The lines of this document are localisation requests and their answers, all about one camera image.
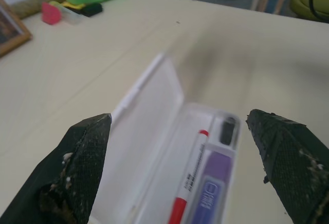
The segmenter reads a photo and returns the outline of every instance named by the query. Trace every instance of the wooden picture frame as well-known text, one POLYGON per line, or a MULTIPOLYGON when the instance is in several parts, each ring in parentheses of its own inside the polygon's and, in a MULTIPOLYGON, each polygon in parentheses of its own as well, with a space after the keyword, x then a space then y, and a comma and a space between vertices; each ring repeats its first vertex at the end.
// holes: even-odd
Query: wooden picture frame
POLYGON ((0 57, 31 38, 31 33, 22 21, 10 10, 4 0, 0 0, 0 57))

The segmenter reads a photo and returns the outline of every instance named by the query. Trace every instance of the cord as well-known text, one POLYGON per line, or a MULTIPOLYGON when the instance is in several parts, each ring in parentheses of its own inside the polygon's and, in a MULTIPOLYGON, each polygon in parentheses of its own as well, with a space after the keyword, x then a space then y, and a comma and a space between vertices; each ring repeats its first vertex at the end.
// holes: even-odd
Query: cord
POLYGON ((311 13, 314 15, 314 17, 316 17, 317 19, 319 19, 319 20, 321 20, 323 22, 329 23, 329 19, 328 18, 322 17, 314 9, 313 0, 308 0, 308 3, 309 3, 309 9, 310 9, 311 13))

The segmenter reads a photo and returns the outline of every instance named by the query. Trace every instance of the purple marker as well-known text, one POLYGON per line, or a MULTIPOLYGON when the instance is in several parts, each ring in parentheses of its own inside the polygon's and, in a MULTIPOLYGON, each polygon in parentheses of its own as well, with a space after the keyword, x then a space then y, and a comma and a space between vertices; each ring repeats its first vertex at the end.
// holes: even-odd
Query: purple marker
POLYGON ((212 152, 203 171, 191 224, 210 224, 220 211, 231 172, 231 158, 212 152))

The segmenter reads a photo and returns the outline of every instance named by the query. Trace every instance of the marker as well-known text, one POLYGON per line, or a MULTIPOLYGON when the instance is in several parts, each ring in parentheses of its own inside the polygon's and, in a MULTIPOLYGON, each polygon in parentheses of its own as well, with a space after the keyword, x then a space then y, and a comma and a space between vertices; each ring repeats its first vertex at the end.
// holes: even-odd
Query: marker
POLYGON ((184 170, 185 177, 178 189, 168 224, 180 224, 187 204, 187 199, 193 189, 193 183, 200 167, 207 138, 208 132, 206 130, 200 130, 195 139, 192 154, 187 163, 186 169, 184 170))

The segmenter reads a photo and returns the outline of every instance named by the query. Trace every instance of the table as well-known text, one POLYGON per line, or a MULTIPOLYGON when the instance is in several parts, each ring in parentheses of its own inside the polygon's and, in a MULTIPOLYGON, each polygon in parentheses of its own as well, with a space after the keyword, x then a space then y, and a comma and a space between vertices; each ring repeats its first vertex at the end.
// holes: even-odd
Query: table
MULTIPOLYGON (((192 0, 113 0, 77 26, 24 21, 34 35, 0 60, 2 213, 80 120, 112 112, 159 52, 191 101, 246 118, 302 122, 327 146, 329 26, 192 0)), ((225 223, 292 223, 245 125, 225 223)))

